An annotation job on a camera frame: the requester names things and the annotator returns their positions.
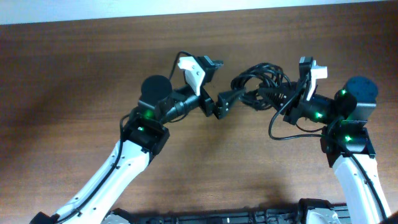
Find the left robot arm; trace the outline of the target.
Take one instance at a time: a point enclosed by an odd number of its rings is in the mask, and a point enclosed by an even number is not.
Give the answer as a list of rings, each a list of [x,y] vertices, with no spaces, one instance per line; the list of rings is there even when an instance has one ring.
[[[214,102],[202,81],[187,80],[174,89],[170,79],[153,75],[141,85],[138,105],[119,122],[120,138],[95,175],[64,206],[49,216],[39,212],[32,223],[101,223],[125,188],[152,162],[167,142],[166,123],[178,122],[195,108],[218,119],[245,88],[221,92]]]

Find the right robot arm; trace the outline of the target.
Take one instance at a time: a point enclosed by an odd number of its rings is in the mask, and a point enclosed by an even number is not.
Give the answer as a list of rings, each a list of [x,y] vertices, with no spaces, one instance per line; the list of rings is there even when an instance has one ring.
[[[300,118],[323,124],[319,138],[328,165],[338,179],[353,223],[389,223],[391,210],[381,187],[376,152],[366,124],[376,108],[377,86],[364,77],[349,79],[333,98],[316,93],[318,78],[268,87],[259,94],[289,124]]]

